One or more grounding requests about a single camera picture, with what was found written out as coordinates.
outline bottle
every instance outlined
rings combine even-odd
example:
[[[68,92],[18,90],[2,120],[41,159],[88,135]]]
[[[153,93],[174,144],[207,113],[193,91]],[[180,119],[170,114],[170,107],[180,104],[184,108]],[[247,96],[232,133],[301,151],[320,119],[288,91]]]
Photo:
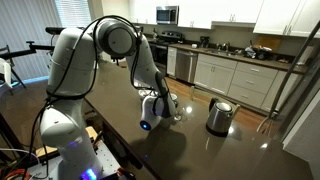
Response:
[[[156,31],[156,28],[153,28],[153,39],[157,39],[157,37],[158,37],[158,34]]]

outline dark countertop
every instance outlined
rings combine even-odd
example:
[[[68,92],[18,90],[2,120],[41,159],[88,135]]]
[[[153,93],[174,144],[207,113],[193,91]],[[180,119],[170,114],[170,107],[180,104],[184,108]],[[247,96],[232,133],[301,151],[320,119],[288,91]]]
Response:
[[[147,39],[149,42],[155,41],[152,38],[147,38]],[[250,59],[250,58],[246,58],[246,57],[239,56],[239,55],[226,56],[226,55],[219,55],[219,54],[215,54],[215,53],[209,53],[206,51],[208,51],[209,49],[212,49],[212,48],[192,48],[191,44],[170,44],[169,47],[193,51],[193,52],[202,53],[202,54],[206,54],[206,55],[210,55],[210,56],[226,58],[226,59],[235,60],[238,62],[255,64],[255,65],[264,66],[264,67],[277,69],[277,70],[281,70],[281,71],[287,71],[291,66],[291,64],[281,63],[278,61],[269,61],[269,60],[263,61],[263,60],[257,60],[257,59]],[[307,70],[306,66],[296,66],[293,72],[297,73],[297,74],[304,74],[306,72],[306,70]]]
[[[178,97],[179,107],[192,108],[184,122],[165,119],[151,132],[142,130],[141,100],[130,85],[129,71],[111,63],[100,64],[86,101],[162,179],[312,179],[307,162],[236,122],[226,138],[211,135],[205,128],[208,108],[184,97]]]

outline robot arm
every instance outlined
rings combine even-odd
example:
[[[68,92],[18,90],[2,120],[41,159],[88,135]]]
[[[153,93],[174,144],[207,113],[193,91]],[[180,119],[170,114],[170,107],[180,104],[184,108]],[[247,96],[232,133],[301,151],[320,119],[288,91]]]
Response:
[[[107,20],[96,31],[96,42],[100,49],[111,56],[125,56],[131,75],[152,88],[158,97],[147,96],[142,103],[140,126],[151,130],[162,118],[171,117],[175,105],[171,99],[164,75],[156,68],[149,43],[126,24]]]
[[[51,177],[68,180],[87,177],[88,171],[97,177],[103,173],[81,113],[82,99],[93,85],[96,45],[111,56],[126,57],[132,84],[135,78],[158,92],[157,97],[147,96],[142,103],[143,129],[151,130],[161,119],[174,114],[174,102],[164,76],[154,65],[148,41],[133,28],[124,21],[108,18],[98,20],[91,34],[77,28],[61,32],[52,56],[49,103],[43,108],[40,124],[43,143],[56,147],[62,157]]]

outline microwave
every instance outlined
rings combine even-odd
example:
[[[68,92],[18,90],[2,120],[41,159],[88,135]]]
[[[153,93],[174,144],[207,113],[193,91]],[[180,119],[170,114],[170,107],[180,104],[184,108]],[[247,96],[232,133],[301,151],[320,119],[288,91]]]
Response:
[[[157,6],[157,24],[178,24],[179,6]]]

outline oven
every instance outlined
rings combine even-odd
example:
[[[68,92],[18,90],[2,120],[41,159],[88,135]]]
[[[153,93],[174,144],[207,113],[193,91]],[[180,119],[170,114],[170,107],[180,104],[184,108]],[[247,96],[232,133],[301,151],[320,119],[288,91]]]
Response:
[[[149,43],[155,65],[159,71],[167,74],[168,46]]]

